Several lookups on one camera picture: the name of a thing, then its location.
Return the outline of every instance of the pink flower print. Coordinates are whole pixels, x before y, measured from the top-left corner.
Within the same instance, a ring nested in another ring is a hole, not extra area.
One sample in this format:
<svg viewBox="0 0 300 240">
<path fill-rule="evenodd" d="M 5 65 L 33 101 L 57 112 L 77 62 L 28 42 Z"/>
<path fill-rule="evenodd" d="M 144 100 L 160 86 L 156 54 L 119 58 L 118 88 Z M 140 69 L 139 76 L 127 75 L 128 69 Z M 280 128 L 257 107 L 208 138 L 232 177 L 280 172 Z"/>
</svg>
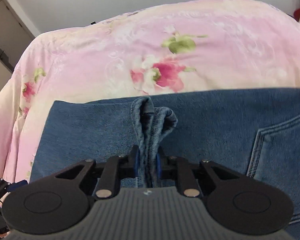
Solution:
<svg viewBox="0 0 300 240">
<path fill-rule="evenodd" d="M 185 66 L 179 66 L 173 60 L 163 60 L 153 64 L 154 69 L 158 69 L 159 74 L 154 76 L 156 84 L 161 87 L 169 87 L 174 92 L 178 92 L 183 89 L 184 84 L 179 78 L 178 74 L 184 71 Z"/>
<path fill-rule="evenodd" d="M 133 71 L 130 70 L 130 75 L 132 78 L 133 83 L 138 83 L 138 82 L 143 82 L 144 78 L 143 78 L 143 71 Z"/>
<path fill-rule="evenodd" d="M 130 76 L 135 89 L 149 95 L 181 91 L 184 84 L 179 73 L 195 71 L 195 68 L 181 65 L 175 57 L 158 59 L 147 55 L 136 58 L 133 65 Z"/>
<path fill-rule="evenodd" d="M 25 87 L 22 90 L 22 95 L 26 98 L 26 102 L 28 102 L 28 103 L 31 100 L 31 96 L 33 96 L 35 94 L 33 85 L 34 84 L 31 82 L 27 82 L 27 83 L 25 83 Z"/>
<path fill-rule="evenodd" d="M 24 109 L 23 109 L 23 115 L 26 117 L 27 115 L 28 115 L 28 112 L 29 112 L 29 108 L 28 107 L 25 107 Z"/>
</svg>

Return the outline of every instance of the green leaf print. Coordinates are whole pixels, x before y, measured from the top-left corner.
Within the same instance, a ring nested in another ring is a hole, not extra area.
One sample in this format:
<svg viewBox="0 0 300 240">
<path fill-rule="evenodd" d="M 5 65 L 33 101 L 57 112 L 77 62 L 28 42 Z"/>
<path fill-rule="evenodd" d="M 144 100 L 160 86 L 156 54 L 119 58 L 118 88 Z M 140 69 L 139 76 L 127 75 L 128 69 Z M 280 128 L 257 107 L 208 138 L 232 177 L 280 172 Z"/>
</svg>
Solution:
<svg viewBox="0 0 300 240">
<path fill-rule="evenodd" d="M 176 41 L 176 38 L 175 37 L 171 37 L 171 38 L 169 38 L 169 39 L 167 39 L 167 40 L 165 40 L 162 44 L 161 44 L 161 47 L 163 47 L 163 48 L 167 48 L 167 47 L 169 47 L 169 45 L 172 43 L 172 42 L 175 42 Z"/>
<path fill-rule="evenodd" d="M 190 52 L 192 50 L 195 50 L 195 43 L 190 38 L 185 38 L 181 41 L 170 43 L 169 50 L 173 54 Z"/>
<path fill-rule="evenodd" d="M 185 67 L 185 69 L 183 70 L 183 72 L 194 72 L 197 71 L 196 68 L 194 67 Z"/>
<path fill-rule="evenodd" d="M 186 53 L 195 50 L 196 44 L 192 38 L 206 38 L 207 35 L 180 35 L 176 32 L 173 37 L 163 41 L 161 47 L 168 47 L 173 54 Z"/>
<path fill-rule="evenodd" d="M 36 83 L 38 81 L 38 78 L 41 76 L 45 77 L 47 74 L 43 70 L 42 67 L 36 68 L 34 71 L 34 82 Z"/>
</svg>

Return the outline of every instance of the jeans pocket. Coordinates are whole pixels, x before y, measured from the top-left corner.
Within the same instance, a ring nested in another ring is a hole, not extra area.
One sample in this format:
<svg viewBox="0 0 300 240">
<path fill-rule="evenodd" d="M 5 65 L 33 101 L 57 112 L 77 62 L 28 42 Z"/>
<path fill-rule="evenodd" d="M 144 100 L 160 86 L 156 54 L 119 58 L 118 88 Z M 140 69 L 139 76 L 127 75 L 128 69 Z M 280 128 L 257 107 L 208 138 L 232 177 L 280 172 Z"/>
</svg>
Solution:
<svg viewBox="0 0 300 240">
<path fill-rule="evenodd" d="M 300 221 L 300 115 L 258 130 L 247 176 L 288 194 L 294 203 L 290 223 Z"/>
</svg>

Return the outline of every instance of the jeans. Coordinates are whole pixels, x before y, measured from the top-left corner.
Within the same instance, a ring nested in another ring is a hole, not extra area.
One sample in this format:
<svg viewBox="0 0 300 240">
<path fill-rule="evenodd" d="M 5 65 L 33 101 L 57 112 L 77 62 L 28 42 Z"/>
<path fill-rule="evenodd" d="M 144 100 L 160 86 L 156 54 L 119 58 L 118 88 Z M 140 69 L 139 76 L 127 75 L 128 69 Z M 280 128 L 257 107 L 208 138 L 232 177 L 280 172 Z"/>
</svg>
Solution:
<svg viewBox="0 0 300 240">
<path fill-rule="evenodd" d="M 125 186 L 165 186 L 170 182 L 156 175 L 155 158 L 161 145 L 166 155 L 182 156 L 192 163 L 210 159 L 286 192 L 295 205 L 287 231 L 300 240 L 300 89 L 102 100 L 78 104 L 75 116 L 68 112 L 72 105 L 53 105 L 33 172 L 36 169 L 45 176 L 84 158 L 105 161 L 137 143 L 141 174 L 138 182 Z"/>
</svg>

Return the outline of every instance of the pocket stitching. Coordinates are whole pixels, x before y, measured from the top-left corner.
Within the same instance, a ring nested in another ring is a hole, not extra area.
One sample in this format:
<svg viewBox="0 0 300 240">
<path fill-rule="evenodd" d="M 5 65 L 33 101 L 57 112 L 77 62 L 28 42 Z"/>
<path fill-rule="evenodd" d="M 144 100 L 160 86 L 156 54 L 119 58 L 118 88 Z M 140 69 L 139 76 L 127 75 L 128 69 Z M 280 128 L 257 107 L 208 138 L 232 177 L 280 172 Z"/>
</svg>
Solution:
<svg viewBox="0 0 300 240">
<path fill-rule="evenodd" d="M 253 178 L 257 172 L 257 167 L 258 167 L 260 155 L 261 155 L 261 149 L 262 149 L 262 145 L 263 145 L 263 141 L 264 141 L 264 135 L 275 134 L 282 130 L 285 130 L 285 129 L 288 129 L 291 127 L 295 127 L 299 124 L 300 124 L 300 115 L 298 115 L 290 120 L 287 120 L 281 124 L 273 125 L 268 128 L 259 129 L 257 131 L 255 143 L 253 145 L 253 152 L 251 154 L 251 159 L 250 159 L 250 163 L 248 166 L 247 176 Z M 291 222 L 298 220 L 299 217 L 300 217 L 300 213 L 293 215 Z"/>
</svg>

